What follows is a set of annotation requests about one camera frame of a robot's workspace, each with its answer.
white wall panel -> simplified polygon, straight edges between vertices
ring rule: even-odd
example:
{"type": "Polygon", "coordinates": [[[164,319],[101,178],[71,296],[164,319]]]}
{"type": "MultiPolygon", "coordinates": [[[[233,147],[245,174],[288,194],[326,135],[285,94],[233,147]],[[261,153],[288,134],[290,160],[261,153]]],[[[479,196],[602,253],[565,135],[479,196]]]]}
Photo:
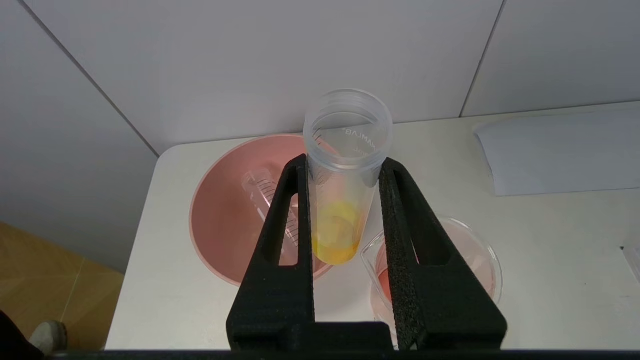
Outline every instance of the white wall panel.
{"type": "Polygon", "coordinates": [[[33,0],[162,153],[301,131],[306,106],[362,88],[396,122],[457,117],[501,0],[33,0]]]}
{"type": "Polygon", "coordinates": [[[464,116],[640,99],[640,1],[507,0],[464,116]]]}
{"type": "Polygon", "coordinates": [[[157,158],[16,1],[0,1],[0,221],[124,270],[157,158]]]}

paper sheet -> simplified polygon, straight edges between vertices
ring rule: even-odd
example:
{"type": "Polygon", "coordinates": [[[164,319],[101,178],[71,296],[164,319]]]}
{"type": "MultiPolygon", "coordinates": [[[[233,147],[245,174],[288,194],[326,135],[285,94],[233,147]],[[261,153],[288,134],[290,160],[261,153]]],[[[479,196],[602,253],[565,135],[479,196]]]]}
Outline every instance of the paper sheet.
{"type": "Polygon", "coordinates": [[[640,187],[640,109],[512,119],[475,134],[498,196],[640,187]]]}

gray shoe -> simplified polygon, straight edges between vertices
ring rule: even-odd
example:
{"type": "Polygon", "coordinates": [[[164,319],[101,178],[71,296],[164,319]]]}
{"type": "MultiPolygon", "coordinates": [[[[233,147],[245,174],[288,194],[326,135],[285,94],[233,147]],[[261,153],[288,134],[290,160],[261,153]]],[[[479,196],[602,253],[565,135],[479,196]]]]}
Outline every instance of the gray shoe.
{"type": "Polygon", "coordinates": [[[54,351],[67,349],[67,328],[65,324],[50,320],[38,325],[29,342],[46,356],[54,351]]]}

